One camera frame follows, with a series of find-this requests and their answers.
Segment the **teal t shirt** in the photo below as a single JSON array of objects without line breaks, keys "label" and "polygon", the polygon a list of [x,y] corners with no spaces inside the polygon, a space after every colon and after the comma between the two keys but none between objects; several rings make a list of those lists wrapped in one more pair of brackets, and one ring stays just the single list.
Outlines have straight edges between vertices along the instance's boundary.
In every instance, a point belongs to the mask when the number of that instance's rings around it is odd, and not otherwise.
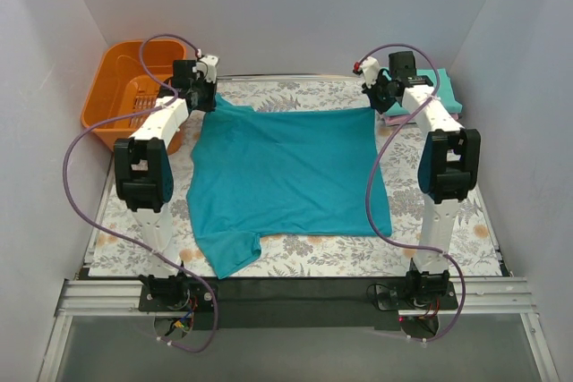
[{"label": "teal t shirt", "polygon": [[187,193],[192,233],[215,275],[261,255],[275,234],[391,235],[368,107],[257,112],[223,98],[203,117]]}]

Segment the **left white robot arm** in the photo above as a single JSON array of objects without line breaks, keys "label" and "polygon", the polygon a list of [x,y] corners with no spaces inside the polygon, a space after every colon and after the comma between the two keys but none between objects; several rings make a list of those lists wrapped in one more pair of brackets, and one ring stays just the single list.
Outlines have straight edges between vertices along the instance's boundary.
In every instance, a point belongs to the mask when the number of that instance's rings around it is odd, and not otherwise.
[{"label": "left white robot arm", "polygon": [[168,208],[174,178],[167,149],[193,111],[216,108],[219,59],[175,60],[173,74],[161,82],[155,111],[128,138],[115,141],[115,190],[141,228],[142,242],[154,253],[152,262],[162,277],[141,276],[150,298],[170,310],[184,309],[191,293],[171,244],[173,218]]}]

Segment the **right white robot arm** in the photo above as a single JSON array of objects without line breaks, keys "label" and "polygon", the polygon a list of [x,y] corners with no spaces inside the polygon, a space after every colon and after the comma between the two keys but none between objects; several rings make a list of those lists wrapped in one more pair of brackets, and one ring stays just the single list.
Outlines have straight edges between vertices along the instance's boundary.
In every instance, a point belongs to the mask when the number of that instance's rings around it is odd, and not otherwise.
[{"label": "right white robot arm", "polygon": [[375,111],[384,114],[400,104],[424,138],[417,172],[424,199],[421,238],[411,248],[415,255],[406,274],[375,285],[375,305],[379,310],[456,309],[449,245],[459,207],[476,186],[480,133],[450,115],[437,96],[440,79],[419,74],[411,51],[390,54],[387,69],[367,56],[355,64],[355,73],[363,76],[363,93]]}]

